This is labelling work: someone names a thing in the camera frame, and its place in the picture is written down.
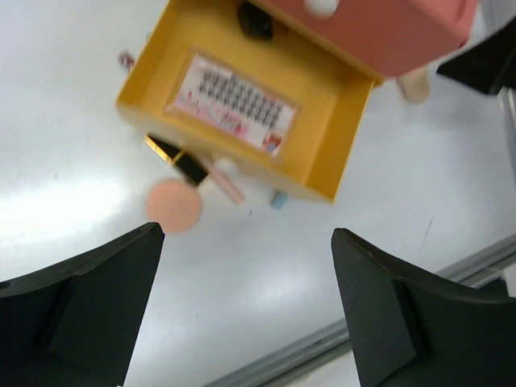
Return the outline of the nail sticker packet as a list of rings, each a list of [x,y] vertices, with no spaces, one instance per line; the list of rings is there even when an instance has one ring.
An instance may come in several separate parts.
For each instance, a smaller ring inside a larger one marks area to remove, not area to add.
[[[163,112],[184,114],[270,158],[277,158],[302,110],[294,100],[192,49]]]

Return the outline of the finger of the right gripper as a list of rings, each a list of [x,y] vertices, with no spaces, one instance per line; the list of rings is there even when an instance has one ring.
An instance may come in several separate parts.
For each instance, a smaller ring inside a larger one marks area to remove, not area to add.
[[[442,63],[436,73],[487,96],[515,89],[515,20]]]

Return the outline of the yellow drawer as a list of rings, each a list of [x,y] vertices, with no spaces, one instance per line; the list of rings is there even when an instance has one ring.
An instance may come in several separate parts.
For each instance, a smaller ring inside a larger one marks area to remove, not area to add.
[[[332,202],[377,81],[286,27],[246,35],[236,1],[171,1],[116,106],[146,134]]]

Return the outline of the beige makeup sponge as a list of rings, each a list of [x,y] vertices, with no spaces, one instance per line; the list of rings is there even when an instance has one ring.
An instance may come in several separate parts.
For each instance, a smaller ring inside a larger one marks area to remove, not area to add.
[[[421,104],[426,101],[431,91],[428,74],[428,67],[423,66],[397,77],[397,84],[407,102]]]

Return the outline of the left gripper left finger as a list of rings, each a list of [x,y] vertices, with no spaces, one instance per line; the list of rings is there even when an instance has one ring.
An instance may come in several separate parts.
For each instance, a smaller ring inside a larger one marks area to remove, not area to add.
[[[121,386],[164,233],[147,223],[1,283],[3,386]]]

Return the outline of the round pink powder puff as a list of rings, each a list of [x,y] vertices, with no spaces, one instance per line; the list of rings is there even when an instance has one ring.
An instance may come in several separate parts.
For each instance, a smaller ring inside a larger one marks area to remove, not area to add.
[[[158,223],[165,234],[181,234],[199,221],[202,199],[197,189],[180,180],[165,180],[148,194],[148,219]]]

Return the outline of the black brown makeup brush head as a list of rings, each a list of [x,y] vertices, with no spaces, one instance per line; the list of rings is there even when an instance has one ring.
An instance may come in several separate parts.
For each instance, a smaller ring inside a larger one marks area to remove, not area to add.
[[[250,2],[244,1],[238,5],[237,19],[246,36],[259,40],[273,38],[272,16]]]

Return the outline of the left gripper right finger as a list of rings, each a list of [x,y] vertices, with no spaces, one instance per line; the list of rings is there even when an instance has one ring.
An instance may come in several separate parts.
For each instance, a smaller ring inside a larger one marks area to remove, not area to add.
[[[449,281],[347,229],[331,250],[362,386],[512,386],[515,300]]]

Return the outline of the red top drawer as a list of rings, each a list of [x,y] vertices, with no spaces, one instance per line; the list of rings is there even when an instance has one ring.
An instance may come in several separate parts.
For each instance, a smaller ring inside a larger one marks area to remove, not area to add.
[[[462,48],[475,1],[257,1],[256,6],[350,65],[394,78]]]

